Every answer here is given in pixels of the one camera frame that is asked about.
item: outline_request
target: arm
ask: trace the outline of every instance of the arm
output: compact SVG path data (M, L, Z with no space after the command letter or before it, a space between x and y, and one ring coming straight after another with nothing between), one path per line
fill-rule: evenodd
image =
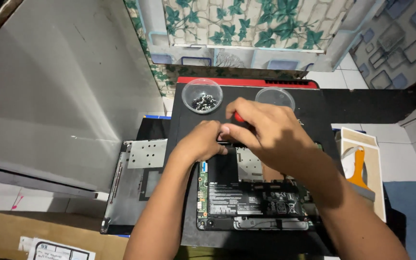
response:
M265 165L306 186L342 259L409 259L400 241L353 191L332 159L316 148L289 107L239 98L228 104L226 117L235 111L255 127L255 133L227 123L221 137L240 141Z
M181 241L184 195L196 161L227 154L216 143L217 121L203 121L171 152L165 170L131 233L123 260L173 259Z

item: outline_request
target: red screwdriver handle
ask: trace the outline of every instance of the red screwdriver handle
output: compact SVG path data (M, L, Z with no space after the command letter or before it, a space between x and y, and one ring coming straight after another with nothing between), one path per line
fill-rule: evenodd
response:
M237 113L237 111L234 112L234 117L235 117L235 120L239 122L245 122L245 120L243 120L243 118L239 115L239 113Z

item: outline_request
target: pink mark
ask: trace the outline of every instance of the pink mark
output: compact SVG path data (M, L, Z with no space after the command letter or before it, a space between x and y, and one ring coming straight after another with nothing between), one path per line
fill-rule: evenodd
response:
M22 198L24 198L24 197L23 196L20 196L19 201L14 206L12 206L12 209L13 210L17 209L17 205L20 203L20 201L22 200Z

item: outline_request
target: clear plastic bowl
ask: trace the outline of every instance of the clear plastic bowl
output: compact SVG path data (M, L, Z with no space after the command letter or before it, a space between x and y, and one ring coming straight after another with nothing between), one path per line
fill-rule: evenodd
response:
M295 101L288 91L279 87L265 87L256 94L256 102L288 106L293 111L295 109Z
M211 95L216 99L216 105L208 110L196 110L192 107L192 101L203 95ZM185 106L187 106L190 110L195 113L199 114L206 114L210 113L211 111L218 108L218 106L222 102L222 89L221 87L210 79L195 79L191 82L187 83L185 87L182 89L182 102L184 102Z

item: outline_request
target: hand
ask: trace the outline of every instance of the hand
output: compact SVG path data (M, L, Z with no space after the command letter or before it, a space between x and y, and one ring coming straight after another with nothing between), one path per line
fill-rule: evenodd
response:
M253 132L223 124L221 138L234 138L246 145L265 165L295 178L300 168L312 160L309 151L317 147L296 119L292 109L249 101L239 97L227 105L226 118L237 113L254 127Z
M221 132L219 121L201 121L174 149L174 153L188 158L192 163L206 161L215 154L226 155L228 150L216 142Z

